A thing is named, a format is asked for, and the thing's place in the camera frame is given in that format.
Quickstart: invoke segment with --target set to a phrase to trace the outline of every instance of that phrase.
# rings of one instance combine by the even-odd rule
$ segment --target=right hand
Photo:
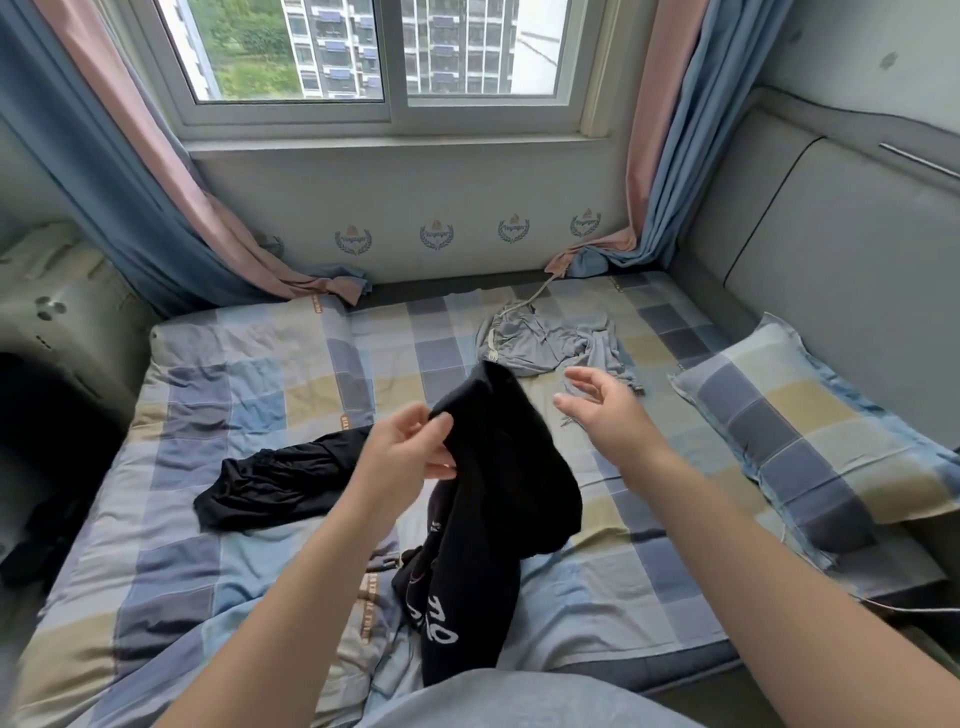
[[[621,474],[641,464],[650,453],[670,451],[626,384],[590,367],[568,367],[564,374],[586,396],[558,394],[553,398],[554,406],[583,426],[593,446]]]

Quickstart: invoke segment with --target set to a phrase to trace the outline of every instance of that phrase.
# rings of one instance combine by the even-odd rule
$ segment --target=padded wall panel
[[[816,134],[752,109],[734,133],[683,243],[723,280]]]
[[[790,322],[865,395],[956,448],[958,281],[960,197],[824,139],[797,162],[727,288]]]

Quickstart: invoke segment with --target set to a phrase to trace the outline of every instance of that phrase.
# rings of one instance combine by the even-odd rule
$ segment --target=tied curtain
[[[0,118],[62,192],[89,241],[160,314],[336,293],[257,245],[210,195],[121,56],[94,0],[0,3]]]
[[[630,225],[546,267],[585,278],[670,264],[684,221],[733,130],[793,0],[660,0],[627,156]]]

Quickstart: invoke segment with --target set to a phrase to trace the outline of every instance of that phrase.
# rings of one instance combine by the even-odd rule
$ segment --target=plaid bed sheet
[[[236,630],[320,519],[247,534],[201,533],[191,503],[225,457],[358,426],[410,400],[436,402],[475,363],[484,318],[532,286],[346,313],[333,297],[220,309],[153,333],[153,361],[127,441],[22,660],[12,724],[150,723]],[[668,375],[727,342],[664,274],[557,280],[537,299],[575,322],[609,311],[670,443],[761,525],[782,521]],[[662,528],[576,424],[551,404],[556,375],[523,381],[584,497],[580,534],[527,560],[501,667],[554,669],[724,641]],[[416,684],[398,635],[388,557],[425,535],[426,494],[374,554],[318,704],[316,724],[355,721],[371,693]],[[797,549],[797,545],[788,542]],[[861,595],[944,578],[897,528],[850,554],[833,577]]]

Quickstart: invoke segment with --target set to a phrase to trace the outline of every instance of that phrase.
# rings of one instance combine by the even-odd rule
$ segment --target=green trees
[[[282,0],[189,3],[225,99],[301,98]]]

